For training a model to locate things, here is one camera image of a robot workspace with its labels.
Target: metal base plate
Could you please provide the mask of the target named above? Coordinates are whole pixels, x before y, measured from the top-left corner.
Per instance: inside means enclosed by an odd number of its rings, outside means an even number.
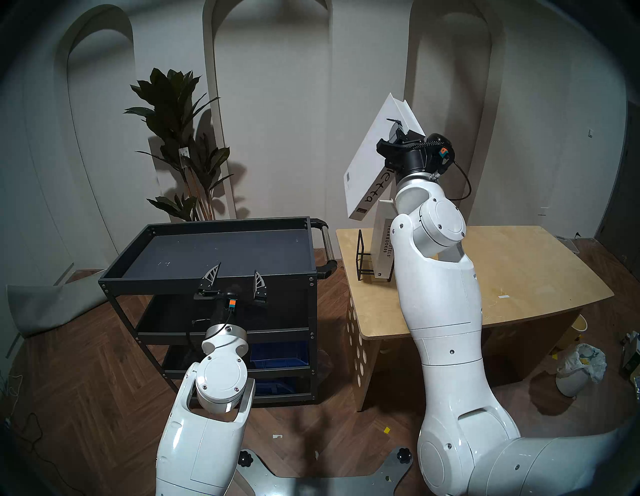
[[[398,482],[413,464],[410,451],[399,446],[387,456],[380,468],[369,476],[276,477],[250,449],[243,449],[240,457],[243,465],[246,465],[248,460],[250,464],[243,467],[238,463],[236,469],[256,496],[391,496]]]

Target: wire on floor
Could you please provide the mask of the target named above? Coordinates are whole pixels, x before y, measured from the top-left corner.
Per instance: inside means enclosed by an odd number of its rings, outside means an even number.
[[[38,429],[40,430],[40,434],[33,441],[31,441],[30,439],[28,439],[28,438],[26,438],[26,437],[24,437],[22,435],[22,434],[24,434],[25,430],[27,429],[27,427],[29,425],[29,419],[31,418],[31,416],[33,416],[33,418],[36,419],[36,424],[38,426]],[[40,453],[38,453],[38,450],[36,449],[36,443],[42,439],[42,437],[44,436],[44,431],[42,430],[42,427],[40,427],[40,421],[38,420],[38,416],[35,414],[35,412],[31,412],[29,415],[27,415],[27,419],[24,422],[24,427],[20,430],[20,434],[18,434],[18,432],[16,432],[15,430],[13,431],[13,434],[16,437],[18,437],[18,438],[22,439],[23,441],[26,441],[27,443],[30,444],[28,453],[34,453],[35,456],[40,458],[42,461],[44,461],[46,463],[49,463],[50,465],[53,465],[53,468],[56,469],[56,473],[58,474],[58,477],[60,477],[60,480],[64,483],[65,486],[67,486],[69,489],[72,489],[72,490],[76,491],[77,493],[80,493],[83,496],[86,496],[84,491],[81,491],[78,488],[74,488],[71,484],[69,484],[65,480],[65,478],[62,476],[62,474],[60,474],[60,471],[58,470],[58,466],[55,463],[53,463],[51,460],[47,460],[46,458],[41,456]]]
[[[16,391],[11,386],[9,386],[9,379],[20,379],[20,383],[18,384],[18,391]],[[19,375],[19,376],[7,376],[7,380],[5,382],[4,378],[3,378],[3,375],[0,372],[0,380],[2,380],[2,385],[3,385],[2,393],[6,397],[13,396],[15,398],[15,401],[13,402],[13,406],[11,408],[11,413],[9,414],[9,417],[8,417],[9,420],[11,420],[11,418],[13,417],[13,413],[15,412],[15,405],[18,404],[18,400],[20,399],[20,388],[22,386],[23,377],[22,377],[22,375]]]

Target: blue storage box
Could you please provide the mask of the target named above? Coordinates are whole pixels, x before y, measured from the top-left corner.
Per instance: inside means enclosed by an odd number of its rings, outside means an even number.
[[[304,367],[309,364],[307,342],[255,343],[251,346],[250,360],[256,369]]]

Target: metal cart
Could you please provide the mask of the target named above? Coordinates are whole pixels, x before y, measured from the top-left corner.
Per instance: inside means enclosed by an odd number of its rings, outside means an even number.
[[[311,229],[321,229],[327,263],[316,267]],[[256,395],[254,404],[313,403],[317,399],[317,281],[336,269],[327,224],[309,217],[153,224],[145,227],[99,280],[107,299],[140,349],[177,392],[194,361],[211,316],[211,302],[195,300],[202,277],[220,263],[216,284],[249,295],[255,271],[268,288],[267,307],[238,306],[236,319],[248,334],[244,357],[256,380],[282,380],[286,394]],[[116,297],[154,295],[134,326]],[[304,342],[308,365],[258,368],[251,346]],[[168,345],[160,364],[148,348]]]

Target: wooden floor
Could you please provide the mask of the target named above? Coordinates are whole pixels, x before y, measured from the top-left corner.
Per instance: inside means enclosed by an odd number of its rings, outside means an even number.
[[[575,400],[557,391],[553,374],[558,362],[551,356],[526,380],[494,387],[523,436],[602,433],[619,426],[636,408],[631,384],[618,367],[619,340],[640,329],[640,283],[597,242],[577,245],[582,260],[616,293],[583,312],[589,325],[585,341],[605,352],[609,369],[603,382],[589,383]],[[135,320],[147,302],[146,297],[122,298]],[[340,267],[319,283],[319,347],[333,364],[320,386],[321,403],[251,412],[244,446],[278,476],[370,474],[397,445],[415,452],[424,414],[415,346],[406,340],[397,367],[374,375],[365,410],[357,413],[345,361],[347,303],[348,285]],[[154,494],[157,444],[175,395],[108,304],[27,340],[12,373],[24,375],[15,428],[25,425],[29,412],[37,413],[44,431],[38,452],[55,461],[70,484],[87,495]],[[37,434],[32,417],[23,435],[35,439]],[[274,434],[282,438],[274,439]],[[78,494],[49,465],[36,458],[34,463],[62,493]],[[235,483],[230,493],[243,494]],[[414,463],[396,495],[428,493]]]

